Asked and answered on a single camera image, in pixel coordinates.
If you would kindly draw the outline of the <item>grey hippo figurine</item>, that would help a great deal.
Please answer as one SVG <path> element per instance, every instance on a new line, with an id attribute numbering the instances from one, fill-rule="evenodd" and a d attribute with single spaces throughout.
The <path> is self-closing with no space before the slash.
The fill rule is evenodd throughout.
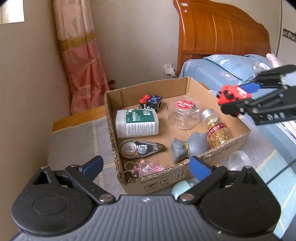
<path id="1" fill-rule="evenodd" d="M 173 138 L 170 150 L 174 164 L 192 156 L 199 156 L 209 150 L 207 133 L 194 132 L 186 141 Z"/>

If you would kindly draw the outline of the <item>clear jar red label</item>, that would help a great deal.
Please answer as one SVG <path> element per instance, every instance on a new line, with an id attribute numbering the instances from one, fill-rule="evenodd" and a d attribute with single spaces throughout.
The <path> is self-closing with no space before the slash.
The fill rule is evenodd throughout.
<path id="1" fill-rule="evenodd" d="M 200 122 L 202 106 L 195 99 L 181 95 L 167 102 L 166 111 L 171 126 L 188 130 Z"/>

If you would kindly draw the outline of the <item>pink patterned curtain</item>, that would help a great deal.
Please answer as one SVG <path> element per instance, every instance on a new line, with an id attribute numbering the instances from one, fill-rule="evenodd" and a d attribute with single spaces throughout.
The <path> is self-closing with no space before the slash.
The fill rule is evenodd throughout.
<path id="1" fill-rule="evenodd" d="M 104 104 L 109 90 L 89 1 L 54 1 L 59 46 L 72 93 L 71 114 Z"/>

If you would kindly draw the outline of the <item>blue floral pillow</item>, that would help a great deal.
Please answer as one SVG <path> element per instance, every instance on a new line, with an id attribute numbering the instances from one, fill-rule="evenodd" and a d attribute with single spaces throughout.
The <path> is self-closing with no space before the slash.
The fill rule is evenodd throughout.
<path id="1" fill-rule="evenodd" d="M 253 66 L 255 61 L 251 58 L 239 55 L 220 55 L 215 54 L 204 57 L 212 63 L 220 66 L 236 78 L 247 81 L 255 77 Z"/>

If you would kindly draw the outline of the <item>wooden bedside table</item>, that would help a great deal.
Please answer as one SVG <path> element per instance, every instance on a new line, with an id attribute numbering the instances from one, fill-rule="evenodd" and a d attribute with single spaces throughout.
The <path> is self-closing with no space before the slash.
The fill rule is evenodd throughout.
<path id="1" fill-rule="evenodd" d="M 153 87 L 156 90 L 155 86 L 149 87 L 148 85 L 151 83 L 156 83 L 156 82 L 160 82 L 160 81 L 162 81 L 162 80 L 141 83 L 141 84 L 132 85 L 129 87 L 123 87 L 123 88 L 118 89 L 118 91 L 129 89 L 129 88 L 136 87 L 136 86 L 140 86 L 139 89 L 142 89 L 142 90 L 140 90 L 140 93 L 144 93 L 144 90 L 148 90 L 148 88 L 151 89 Z M 164 90 L 156 90 L 157 94 L 162 93 L 162 94 L 164 94 L 165 98 L 175 97 L 179 94 L 184 94 L 185 92 L 187 92 L 187 90 L 181 91 L 181 90 L 176 90 L 176 89 L 172 90 L 172 91 L 173 92 L 171 92 L 171 93 L 164 94 Z M 56 131 L 59 131 L 64 128 L 78 126 L 78 125 L 82 125 L 82 124 L 90 122 L 90 121 L 104 118 L 104 117 L 106 117 L 106 113 L 107 113 L 106 109 L 107 109 L 107 106 L 104 105 L 104 106 L 100 106 L 100 107 L 97 107 L 94 109 L 87 110 L 83 113 L 74 114 L 74 115 L 69 116 L 67 118 L 63 118 L 61 120 L 55 121 L 53 123 L 52 132 L 56 132 Z"/>

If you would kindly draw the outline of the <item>white medical bottle green label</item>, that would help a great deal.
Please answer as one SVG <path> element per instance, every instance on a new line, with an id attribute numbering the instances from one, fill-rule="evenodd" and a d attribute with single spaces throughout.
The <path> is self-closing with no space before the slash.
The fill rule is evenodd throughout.
<path id="1" fill-rule="evenodd" d="M 154 109 L 122 109 L 116 112 L 117 138 L 154 136 L 159 133 L 159 118 Z"/>

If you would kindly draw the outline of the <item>dark blue block red knobs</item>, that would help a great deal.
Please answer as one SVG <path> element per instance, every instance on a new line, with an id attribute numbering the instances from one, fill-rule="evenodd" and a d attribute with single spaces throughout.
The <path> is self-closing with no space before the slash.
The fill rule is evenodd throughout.
<path id="1" fill-rule="evenodd" d="M 156 112 L 158 112 L 162 106 L 162 100 L 163 98 L 160 96 L 146 94 L 139 100 L 139 108 L 154 109 Z"/>

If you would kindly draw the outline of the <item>teal egg-shaped toy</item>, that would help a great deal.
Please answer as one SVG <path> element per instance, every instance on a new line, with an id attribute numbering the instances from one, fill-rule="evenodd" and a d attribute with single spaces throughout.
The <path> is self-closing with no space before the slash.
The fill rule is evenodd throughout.
<path id="1" fill-rule="evenodd" d="M 188 191 L 189 189 L 191 189 L 197 183 L 198 183 L 198 181 L 195 179 L 194 180 L 182 180 L 173 186 L 173 188 L 171 190 L 171 194 L 175 200 L 178 200 L 178 197 L 181 194 L 183 194 L 186 191 Z"/>

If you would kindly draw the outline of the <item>pink keychain toy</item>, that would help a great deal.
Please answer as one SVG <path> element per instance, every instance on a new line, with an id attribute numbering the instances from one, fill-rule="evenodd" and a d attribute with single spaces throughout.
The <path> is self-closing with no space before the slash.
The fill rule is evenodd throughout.
<path id="1" fill-rule="evenodd" d="M 126 162 L 124 165 L 125 172 L 130 173 L 132 178 L 142 178 L 151 174 L 159 173 L 165 168 L 161 164 L 156 164 L 152 162 L 145 161 L 145 159 L 140 159 L 140 161 Z"/>

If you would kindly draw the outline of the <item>black correction tape dispenser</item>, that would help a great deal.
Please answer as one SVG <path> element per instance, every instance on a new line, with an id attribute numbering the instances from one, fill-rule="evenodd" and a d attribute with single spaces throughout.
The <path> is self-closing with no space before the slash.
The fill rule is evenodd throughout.
<path id="1" fill-rule="evenodd" d="M 166 150 L 165 145 L 156 142 L 126 140 L 121 143 L 119 152 L 126 159 L 146 158 Z"/>

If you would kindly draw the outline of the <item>grey plush toy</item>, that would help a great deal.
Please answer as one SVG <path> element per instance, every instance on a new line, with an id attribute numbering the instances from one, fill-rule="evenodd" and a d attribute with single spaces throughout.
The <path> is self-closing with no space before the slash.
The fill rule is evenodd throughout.
<path id="1" fill-rule="evenodd" d="M 255 74 L 255 76 L 258 76 L 260 72 L 269 70 L 270 67 L 267 66 L 265 63 L 262 62 L 255 62 L 255 65 L 253 66 L 253 72 Z"/>

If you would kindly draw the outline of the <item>red toy fire truck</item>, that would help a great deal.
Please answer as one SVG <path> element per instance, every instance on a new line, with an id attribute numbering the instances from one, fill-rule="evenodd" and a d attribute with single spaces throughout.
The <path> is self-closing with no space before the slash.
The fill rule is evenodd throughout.
<path id="1" fill-rule="evenodd" d="M 238 85 L 230 86 L 229 84 L 226 84 L 216 94 L 216 97 L 218 98 L 218 105 L 223 114 L 237 117 L 239 114 L 244 113 L 244 110 L 240 111 L 239 108 L 235 106 L 236 102 L 249 99 L 252 95 Z"/>

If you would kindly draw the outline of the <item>wooden bed headboard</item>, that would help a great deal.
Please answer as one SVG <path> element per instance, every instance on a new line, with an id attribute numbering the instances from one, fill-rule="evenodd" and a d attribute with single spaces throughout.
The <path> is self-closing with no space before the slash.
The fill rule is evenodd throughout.
<path id="1" fill-rule="evenodd" d="M 179 15 L 177 73 L 190 59 L 271 52 L 268 30 L 235 6 L 204 0 L 173 4 Z"/>

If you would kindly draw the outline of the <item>clear plastic cup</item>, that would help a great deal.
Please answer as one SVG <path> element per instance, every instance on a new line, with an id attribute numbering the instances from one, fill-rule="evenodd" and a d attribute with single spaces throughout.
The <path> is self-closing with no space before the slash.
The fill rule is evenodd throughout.
<path id="1" fill-rule="evenodd" d="M 233 152 L 227 160 L 227 168 L 231 171 L 241 171 L 244 166 L 250 166 L 250 159 L 244 151 Z"/>

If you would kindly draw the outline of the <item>blue floral bed sheet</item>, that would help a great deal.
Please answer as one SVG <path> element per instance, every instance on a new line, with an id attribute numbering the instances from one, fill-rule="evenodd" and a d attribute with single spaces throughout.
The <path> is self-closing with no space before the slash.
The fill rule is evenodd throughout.
<path id="1" fill-rule="evenodd" d="M 192 77 L 209 89 L 220 91 L 226 84 L 233 86 L 247 83 L 258 72 L 272 68 L 274 66 L 268 58 L 256 54 L 244 56 L 215 54 L 203 59 L 186 61 L 179 77 Z M 283 124 L 274 123 L 257 128 L 288 162 L 295 159 L 295 138 L 288 134 Z"/>

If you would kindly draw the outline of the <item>pink pillow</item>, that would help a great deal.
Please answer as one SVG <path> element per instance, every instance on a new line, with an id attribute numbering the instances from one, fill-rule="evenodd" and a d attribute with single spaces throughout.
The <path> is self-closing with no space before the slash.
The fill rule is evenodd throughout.
<path id="1" fill-rule="evenodd" d="M 273 66 L 273 68 L 278 68 L 282 66 L 282 63 L 277 59 L 277 57 L 272 53 L 266 54 L 266 59 Z"/>

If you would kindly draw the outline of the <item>bottle of golden capsules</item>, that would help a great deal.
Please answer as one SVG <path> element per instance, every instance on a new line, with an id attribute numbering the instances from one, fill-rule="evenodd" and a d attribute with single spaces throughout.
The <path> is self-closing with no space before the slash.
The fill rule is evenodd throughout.
<path id="1" fill-rule="evenodd" d="M 201 121 L 207 130 L 208 139 L 213 147 L 218 147 L 232 139 L 227 125 L 220 120 L 214 109 L 205 109 L 201 113 Z"/>

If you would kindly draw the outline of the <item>grey and teal blanket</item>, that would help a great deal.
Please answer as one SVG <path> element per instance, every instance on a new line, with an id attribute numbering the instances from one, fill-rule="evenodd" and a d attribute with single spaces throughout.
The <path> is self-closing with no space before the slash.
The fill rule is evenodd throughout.
<path id="1" fill-rule="evenodd" d="M 255 126 L 248 116 L 240 118 L 251 133 L 242 150 L 264 181 L 269 181 L 288 164 L 274 148 L 272 138 L 263 135 L 264 126 Z M 48 164 L 61 170 L 70 164 L 83 164 L 96 155 L 102 156 L 104 168 L 95 183 L 115 197 L 125 191 L 117 179 L 106 118 L 89 121 L 53 132 L 49 138 Z M 281 217 L 275 234 L 283 240 L 295 240 L 295 166 L 286 169 L 269 188 L 281 205 Z"/>

